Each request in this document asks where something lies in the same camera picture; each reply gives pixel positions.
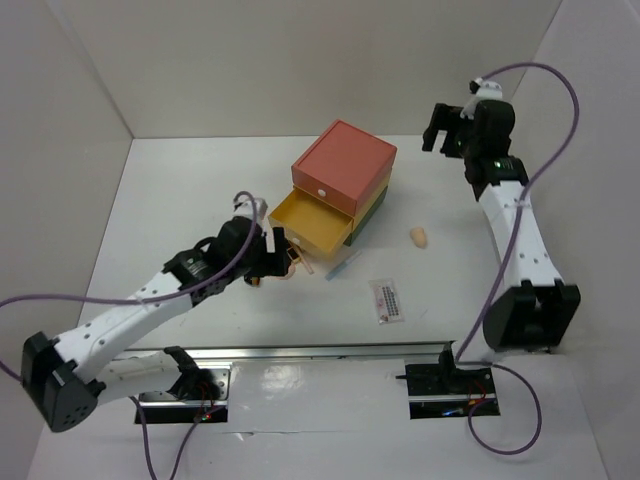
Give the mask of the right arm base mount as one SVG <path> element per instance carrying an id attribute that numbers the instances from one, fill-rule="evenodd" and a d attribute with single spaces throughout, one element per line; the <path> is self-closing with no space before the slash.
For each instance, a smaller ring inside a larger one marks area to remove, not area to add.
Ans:
<path id="1" fill-rule="evenodd" d="M 436 364 L 406 364 L 395 379 L 407 389 L 411 420 L 499 416 L 495 383 L 488 368 L 445 373 Z"/>

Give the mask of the yellow drawer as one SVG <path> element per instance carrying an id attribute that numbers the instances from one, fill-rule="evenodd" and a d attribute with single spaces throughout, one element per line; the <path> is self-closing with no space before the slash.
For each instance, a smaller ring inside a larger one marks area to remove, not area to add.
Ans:
<path id="1" fill-rule="evenodd" d="M 272 227 L 282 227 L 286 238 L 314 257 L 331 259 L 351 233 L 353 218 L 294 188 L 270 213 Z"/>

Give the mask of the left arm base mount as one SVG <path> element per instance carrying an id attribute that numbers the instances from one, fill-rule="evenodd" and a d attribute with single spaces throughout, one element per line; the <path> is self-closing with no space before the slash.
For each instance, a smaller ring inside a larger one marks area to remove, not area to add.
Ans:
<path id="1" fill-rule="evenodd" d="M 228 421 L 231 364 L 204 362 L 199 367 L 209 372 L 211 381 L 198 383 L 183 398 L 168 392 L 145 392 L 137 397 L 148 424 L 190 424 L 194 419 L 204 424 Z"/>

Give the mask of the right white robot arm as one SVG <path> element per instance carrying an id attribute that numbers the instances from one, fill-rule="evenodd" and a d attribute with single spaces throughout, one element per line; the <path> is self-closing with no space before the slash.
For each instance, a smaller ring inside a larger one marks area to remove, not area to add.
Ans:
<path id="1" fill-rule="evenodd" d="M 454 358 L 436 369 L 448 392 L 469 383 L 468 364 L 559 346 L 581 301 L 578 286 L 565 282 L 551 260 L 528 191 L 533 182 L 509 153 L 514 125 L 514 109 L 502 100 L 481 100 L 471 115 L 438 103 L 423 134 L 423 150 L 432 150 L 443 133 L 441 153 L 463 161 L 500 263 L 476 325 L 453 344 Z"/>

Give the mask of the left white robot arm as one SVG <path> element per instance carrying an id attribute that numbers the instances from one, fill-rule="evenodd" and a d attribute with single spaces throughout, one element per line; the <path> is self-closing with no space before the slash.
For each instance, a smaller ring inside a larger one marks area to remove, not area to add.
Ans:
<path id="1" fill-rule="evenodd" d="M 55 433 L 65 432 L 100 405 L 147 392 L 176 399 L 219 393 L 211 372 L 179 346 L 144 356 L 123 357 L 132 344 L 170 319 L 218 295 L 237 279 L 251 282 L 284 277 L 291 260 L 281 227 L 272 230 L 267 249 L 260 224 L 234 216 L 216 237 L 176 254 L 129 299 L 85 325 L 48 338 L 38 332 L 23 345 L 21 385 Z"/>

